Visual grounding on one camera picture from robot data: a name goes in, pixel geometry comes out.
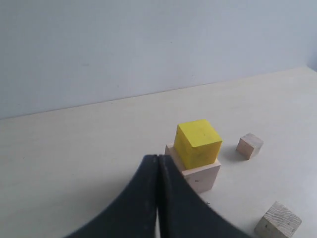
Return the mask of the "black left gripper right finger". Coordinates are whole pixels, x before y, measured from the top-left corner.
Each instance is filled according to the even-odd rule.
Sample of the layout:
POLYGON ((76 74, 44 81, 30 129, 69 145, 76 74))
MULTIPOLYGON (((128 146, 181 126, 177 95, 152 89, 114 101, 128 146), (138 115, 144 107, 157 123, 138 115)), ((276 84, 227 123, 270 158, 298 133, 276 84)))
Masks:
POLYGON ((159 155, 158 217, 162 238, 248 238, 209 207, 169 155, 159 155))

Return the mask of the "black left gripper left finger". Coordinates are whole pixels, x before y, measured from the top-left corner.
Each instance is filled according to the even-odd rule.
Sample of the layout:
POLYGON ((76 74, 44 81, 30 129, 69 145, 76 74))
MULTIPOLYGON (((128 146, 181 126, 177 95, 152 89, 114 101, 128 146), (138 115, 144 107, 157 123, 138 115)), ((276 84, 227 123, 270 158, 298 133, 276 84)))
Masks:
POLYGON ((154 238, 159 158, 146 155, 121 194, 69 238, 154 238))

